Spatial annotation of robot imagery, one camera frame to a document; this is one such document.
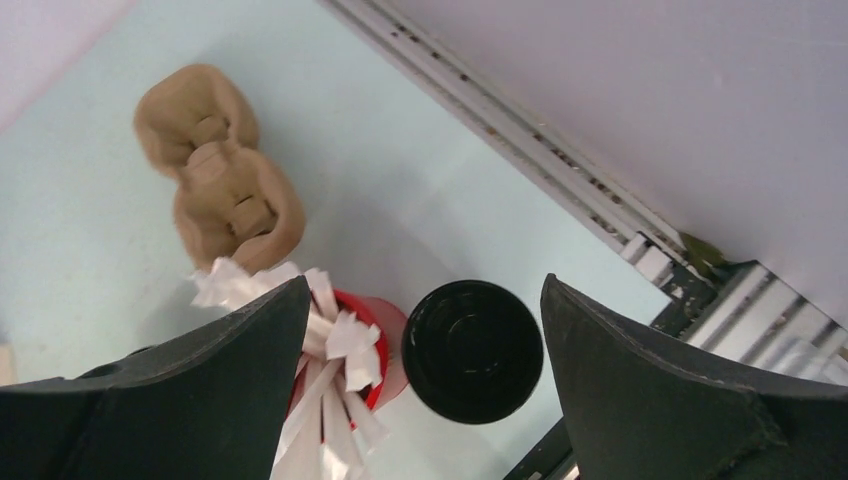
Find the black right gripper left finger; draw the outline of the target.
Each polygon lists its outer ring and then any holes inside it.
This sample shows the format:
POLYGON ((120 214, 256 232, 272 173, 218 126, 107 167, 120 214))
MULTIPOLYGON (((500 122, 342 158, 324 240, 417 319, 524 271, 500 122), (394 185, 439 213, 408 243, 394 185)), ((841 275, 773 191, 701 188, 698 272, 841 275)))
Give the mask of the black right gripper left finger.
POLYGON ((301 354, 303 277, 75 379, 1 390, 5 479, 266 479, 301 354))

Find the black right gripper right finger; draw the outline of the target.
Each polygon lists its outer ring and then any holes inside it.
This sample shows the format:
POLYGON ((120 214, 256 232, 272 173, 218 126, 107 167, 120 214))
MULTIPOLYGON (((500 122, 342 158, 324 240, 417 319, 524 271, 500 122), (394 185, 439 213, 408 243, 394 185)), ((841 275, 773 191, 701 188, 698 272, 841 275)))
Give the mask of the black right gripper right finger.
POLYGON ((541 318, 585 479, 843 479, 847 390, 686 344, 549 275, 541 318))

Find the black coffee cup lid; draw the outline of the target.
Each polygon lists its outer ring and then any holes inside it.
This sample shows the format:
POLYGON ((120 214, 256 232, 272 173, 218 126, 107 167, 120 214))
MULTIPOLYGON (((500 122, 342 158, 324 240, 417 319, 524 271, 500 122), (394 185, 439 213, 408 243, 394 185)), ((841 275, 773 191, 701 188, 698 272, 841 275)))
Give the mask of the black coffee cup lid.
POLYGON ((512 292, 466 279, 441 285, 410 313, 401 359, 418 398, 461 424, 501 421, 531 397, 542 374, 539 324, 512 292))

